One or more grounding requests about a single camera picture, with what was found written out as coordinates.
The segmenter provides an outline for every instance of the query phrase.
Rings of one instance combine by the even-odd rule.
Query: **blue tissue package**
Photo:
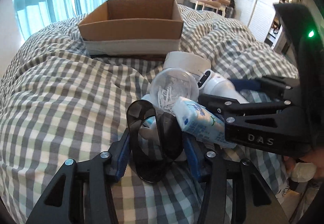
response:
[[[224,122],[192,100],[179,97],[173,106],[173,112],[182,131],[197,138],[216,143],[222,147],[234,148],[235,143],[225,140]]]

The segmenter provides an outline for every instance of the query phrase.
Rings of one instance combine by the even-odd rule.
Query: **blue gripper pad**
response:
[[[119,141],[111,144],[108,152],[112,155],[108,176],[117,183],[124,176],[130,157],[128,128]]]
[[[196,138],[188,133],[182,134],[183,149],[187,156],[187,161],[191,175],[198,182],[205,182],[206,178],[210,176],[211,167],[206,163],[205,156],[198,144]]]

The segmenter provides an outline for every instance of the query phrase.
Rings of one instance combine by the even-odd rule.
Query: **plaid blanket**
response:
[[[257,42],[246,26],[213,12],[179,6],[184,20],[179,50],[208,59],[224,77],[297,77],[283,56]],[[51,24],[32,35],[10,63],[0,85],[0,196],[17,223],[25,223],[53,175],[67,158],[93,158],[126,128],[126,110],[147,94],[162,62],[91,59],[77,28],[84,16]],[[267,101],[252,91],[250,102]],[[224,157],[246,157],[274,193],[287,175],[281,157],[237,146]],[[120,223],[195,223],[204,185],[186,163],[175,163],[157,184],[143,182],[128,166],[112,193]],[[227,185],[226,219],[231,216]]]

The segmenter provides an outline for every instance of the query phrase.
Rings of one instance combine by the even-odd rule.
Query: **open brown cardboard box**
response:
[[[107,0],[79,23],[91,55],[166,55],[179,50],[175,0]]]

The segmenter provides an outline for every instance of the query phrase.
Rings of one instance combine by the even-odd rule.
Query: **clear plastic round container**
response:
[[[155,76],[150,89],[151,103],[173,114],[172,107],[180,96],[195,102],[198,100],[198,84],[189,72],[169,68]]]

